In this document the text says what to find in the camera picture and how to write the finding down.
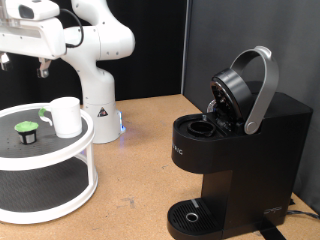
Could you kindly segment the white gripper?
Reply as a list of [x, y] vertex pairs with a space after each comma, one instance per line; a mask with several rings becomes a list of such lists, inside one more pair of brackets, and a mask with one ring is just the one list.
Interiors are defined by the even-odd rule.
[[[57, 59], [66, 52], [64, 30], [59, 20], [2, 21], [0, 24], [0, 50], [39, 57], [39, 78], [49, 76], [50, 59]], [[6, 53], [0, 53], [0, 65], [4, 71], [12, 69]]]

